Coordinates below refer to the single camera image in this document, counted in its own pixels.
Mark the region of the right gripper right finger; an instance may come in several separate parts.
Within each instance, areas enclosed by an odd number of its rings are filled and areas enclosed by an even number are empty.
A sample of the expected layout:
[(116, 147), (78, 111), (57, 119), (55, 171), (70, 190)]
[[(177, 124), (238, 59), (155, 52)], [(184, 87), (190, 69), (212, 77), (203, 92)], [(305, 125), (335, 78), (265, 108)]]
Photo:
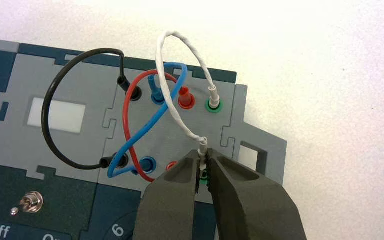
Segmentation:
[(298, 207), (281, 184), (214, 149), (207, 171), (219, 239), (307, 239)]

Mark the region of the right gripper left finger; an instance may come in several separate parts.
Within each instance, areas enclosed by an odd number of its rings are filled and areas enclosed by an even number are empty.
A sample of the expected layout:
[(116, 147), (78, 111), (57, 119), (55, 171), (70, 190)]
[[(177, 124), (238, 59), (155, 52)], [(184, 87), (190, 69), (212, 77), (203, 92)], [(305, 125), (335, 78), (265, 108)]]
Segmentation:
[(199, 174), (200, 157), (197, 150), (191, 150), (150, 183), (137, 211), (132, 238), (192, 239)]

